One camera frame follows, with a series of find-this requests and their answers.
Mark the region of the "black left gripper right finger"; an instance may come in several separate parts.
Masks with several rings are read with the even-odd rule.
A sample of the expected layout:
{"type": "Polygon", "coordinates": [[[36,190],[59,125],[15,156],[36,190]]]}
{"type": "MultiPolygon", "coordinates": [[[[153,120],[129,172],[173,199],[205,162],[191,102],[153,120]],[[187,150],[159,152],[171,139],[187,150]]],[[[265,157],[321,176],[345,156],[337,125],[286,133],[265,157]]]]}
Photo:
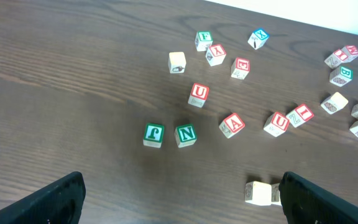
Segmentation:
{"type": "Polygon", "coordinates": [[[279,185],[288,223],[358,224],[358,207],[294,172],[285,172],[279,185]]]}

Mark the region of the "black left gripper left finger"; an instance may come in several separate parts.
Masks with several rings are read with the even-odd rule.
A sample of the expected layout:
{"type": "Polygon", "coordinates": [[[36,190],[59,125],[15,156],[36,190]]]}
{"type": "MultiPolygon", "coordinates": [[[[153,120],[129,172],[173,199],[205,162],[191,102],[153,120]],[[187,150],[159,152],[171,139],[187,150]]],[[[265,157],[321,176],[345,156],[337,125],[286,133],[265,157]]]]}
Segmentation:
{"type": "Polygon", "coordinates": [[[0,224],[77,224],[85,201],[81,172],[72,172],[0,210],[0,224]]]}

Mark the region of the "yellow C letter block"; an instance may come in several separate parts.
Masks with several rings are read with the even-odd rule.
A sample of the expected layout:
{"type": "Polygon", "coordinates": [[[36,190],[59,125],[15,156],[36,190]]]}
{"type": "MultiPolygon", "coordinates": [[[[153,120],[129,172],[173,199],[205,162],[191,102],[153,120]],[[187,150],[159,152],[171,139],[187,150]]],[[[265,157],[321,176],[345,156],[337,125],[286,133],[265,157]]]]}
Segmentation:
{"type": "Polygon", "coordinates": [[[258,181],[246,183],[244,201],[258,206],[271,205],[272,186],[258,181]]]}

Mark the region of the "yellow O letter block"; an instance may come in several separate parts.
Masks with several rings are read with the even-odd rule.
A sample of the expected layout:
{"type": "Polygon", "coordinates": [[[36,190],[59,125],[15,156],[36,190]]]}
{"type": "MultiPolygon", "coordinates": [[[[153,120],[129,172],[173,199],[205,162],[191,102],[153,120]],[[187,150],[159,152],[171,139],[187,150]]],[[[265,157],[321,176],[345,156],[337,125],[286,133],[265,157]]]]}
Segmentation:
{"type": "Polygon", "coordinates": [[[272,184],[272,205],[279,205],[281,206],[281,199],[280,199],[280,191],[279,191],[279,183],[272,184]]]}

